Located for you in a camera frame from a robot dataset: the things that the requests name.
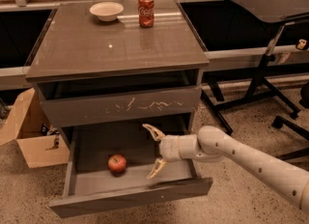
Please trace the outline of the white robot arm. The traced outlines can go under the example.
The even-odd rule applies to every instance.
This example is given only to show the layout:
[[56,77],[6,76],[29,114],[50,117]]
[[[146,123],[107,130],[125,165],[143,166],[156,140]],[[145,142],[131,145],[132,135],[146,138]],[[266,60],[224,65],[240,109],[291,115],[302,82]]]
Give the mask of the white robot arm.
[[155,126],[143,124],[158,144],[158,158],[149,179],[168,162],[192,159],[213,162],[228,157],[268,187],[309,212],[309,172],[265,154],[232,138],[215,126],[202,126],[196,134],[169,135]]

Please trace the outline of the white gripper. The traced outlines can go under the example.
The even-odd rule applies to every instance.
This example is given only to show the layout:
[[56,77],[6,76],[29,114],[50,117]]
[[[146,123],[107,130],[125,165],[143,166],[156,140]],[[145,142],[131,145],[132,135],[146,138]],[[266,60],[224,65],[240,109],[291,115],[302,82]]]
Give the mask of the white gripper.
[[155,160],[153,169],[147,176],[148,179],[152,179],[163,169],[167,162],[179,161],[181,159],[179,137],[177,135],[165,136],[161,130],[149,124],[143,124],[142,127],[151,134],[155,141],[160,141],[159,154],[162,158]]

